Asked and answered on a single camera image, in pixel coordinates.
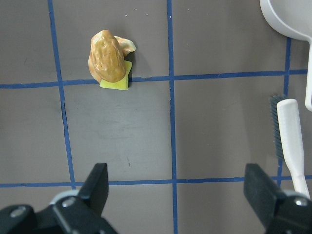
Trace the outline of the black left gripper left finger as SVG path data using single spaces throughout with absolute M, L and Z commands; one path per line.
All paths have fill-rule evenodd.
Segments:
M 107 234 L 101 217 L 108 197 L 108 168 L 97 163 L 79 190 L 66 191 L 51 202 L 53 214 L 64 234 Z

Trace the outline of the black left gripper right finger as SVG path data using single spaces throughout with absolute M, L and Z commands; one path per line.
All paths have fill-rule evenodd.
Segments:
M 282 190 L 258 164 L 246 164 L 243 191 L 266 234 L 312 232 L 312 201 L 302 193 Z

